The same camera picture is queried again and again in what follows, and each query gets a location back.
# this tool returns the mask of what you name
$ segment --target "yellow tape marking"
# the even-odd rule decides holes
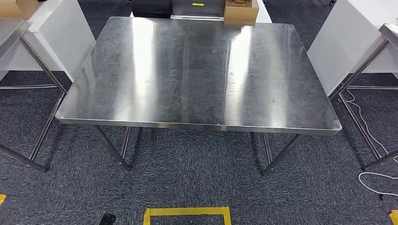
[[[144,225],[151,225],[151,216],[223,215],[224,225],[231,225],[229,207],[146,209]]]
[[[391,218],[392,224],[398,225],[398,210],[391,210],[389,216]]]
[[[0,195],[0,205],[3,204],[4,199],[6,199],[7,195]]]

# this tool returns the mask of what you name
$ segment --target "gray carpet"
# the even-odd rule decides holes
[[[97,37],[110,16],[128,16],[127,0],[80,0]],[[331,7],[319,0],[271,0],[275,23],[295,25],[306,48]],[[70,85],[64,73],[56,73]],[[362,76],[360,82],[395,85],[392,75]],[[43,73],[9,72],[0,85],[49,83]],[[375,137],[388,150],[398,146],[397,91],[353,91]],[[0,91],[1,143],[29,156],[51,111],[57,90]],[[358,181],[374,158],[343,105],[333,102],[343,124],[336,136],[311,136],[276,171],[267,166],[257,133],[135,128],[126,160],[111,159],[86,126],[54,123],[37,161],[38,173],[0,155],[0,224],[99,224],[104,213],[118,225],[142,224],[145,208],[229,206],[232,224],[391,224],[398,198],[365,189]],[[120,149],[124,128],[103,127]],[[292,138],[270,135],[273,156]],[[396,163],[375,172],[398,176]],[[364,177],[371,187],[396,191],[391,180]],[[154,217],[153,224],[222,224],[220,216]]]

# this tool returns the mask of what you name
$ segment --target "stainless steel table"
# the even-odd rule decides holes
[[[341,124],[289,24],[111,17],[61,104],[61,123],[334,135]]]
[[[364,170],[369,170],[376,165],[380,165],[391,161],[392,159],[398,158],[398,150],[387,154],[386,156],[382,157],[378,152],[376,147],[373,145],[371,134],[367,132],[367,130],[361,125],[360,120],[355,115],[354,111],[350,107],[350,102],[347,101],[344,96],[343,92],[347,89],[359,89],[359,90],[398,90],[398,87],[383,87],[383,86],[350,86],[352,82],[354,82],[359,75],[370,65],[370,63],[375,60],[375,58],[387,47],[387,45],[393,45],[398,49],[398,24],[388,24],[385,23],[379,29],[379,32],[383,36],[383,42],[368,56],[368,58],[356,69],[356,71],[348,76],[348,79],[330,95],[329,99],[333,100],[337,96],[343,102],[345,108],[347,109],[348,113],[350,114],[352,120],[355,122],[358,130],[360,131],[361,135],[365,139],[367,145],[371,149],[373,155],[376,158],[376,161],[369,163],[364,166]]]
[[[60,105],[63,97],[66,95],[66,90],[61,85],[61,83],[55,78],[53,73],[50,71],[48,66],[42,61],[35,50],[30,46],[30,44],[25,40],[23,34],[29,28],[28,23],[19,18],[0,18],[0,59],[11,49],[11,47],[18,41],[25,47],[29,54],[34,58],[34,60],[40,65],[40,67],[45,71],[48,77],[53,81],[54,84],[40,84],[40,85],[24,85],[24,86],[0,86],[0,90],[15,90],[15,89],[43,89],[43,88],[59,88],[61,94],[59,95],[55,106],[47,119],[47,122],[40,133],[38,141],[29,158],[7,148],[6,146],[0,144],[0,153],[10,156],[21,163],[28,165],[36,170],[45,171],[46,168],[35,162],[38,151],[46,137],[48,129],[54,119],[55,113]]]

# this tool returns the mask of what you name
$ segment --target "white cable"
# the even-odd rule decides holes
[[[390,179],[393,179],[393,180],[398,179],[398,177],[390,177],[390,176],[387,176],[387,175],[384,175],[384,174],[380,174],[380,173],[375,173],[375,172],[362,172],[362,173],[360,173],[360,174],[358,175],[358,179],[360,180],[361,184],[362,184],[363,186],[365,186],[367,189],[369,189],[369,190],[371,190],[371,191],[373,191],[373,192],[375,192],[375,193],[381,194],[381,195],[393,195],[393,196],[398,196],[397,194],[394,194],[394,193],[379,192],[379,191],[373,190],[373,189],[371,189],[370,187],[366,186],[366,184],[364,184],[364,183],[362,182],[362,180],[360,179],[360,177],[361,177],[362,175],[364,175],[364,174],[373,174],[373,175],[383,176],[383,177],[387,177],[387,178],[390,178]]]

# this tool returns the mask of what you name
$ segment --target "white counter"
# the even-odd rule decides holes
[[[28,23],[28,43],[52,71],[65,71],[74,81],[95,43],[77,0],[42,2]],[[0,60],[0,70],[1,80],[8,70],[42,69],[17,42]]]
[[[398,0],[336,2],[308,50],[327,95],[382,42],[379,28],[397,18]],[[390,44],[363,73],[398,73],[397,62],[398,50]]]

